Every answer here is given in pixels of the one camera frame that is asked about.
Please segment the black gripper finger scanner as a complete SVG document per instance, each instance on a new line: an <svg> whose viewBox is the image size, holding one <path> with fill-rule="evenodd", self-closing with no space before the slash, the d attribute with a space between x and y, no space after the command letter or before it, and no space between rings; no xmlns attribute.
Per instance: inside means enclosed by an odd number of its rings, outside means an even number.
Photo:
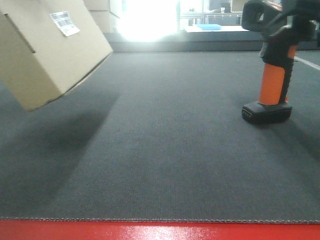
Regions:
<svg viewBox="0 0 320 240"><path fill-rule="evenodd" d="M319 21L318 0L283 0L282 10L266 25L264 34L271 38L290 30L301 38L312 38Z"/></svg>

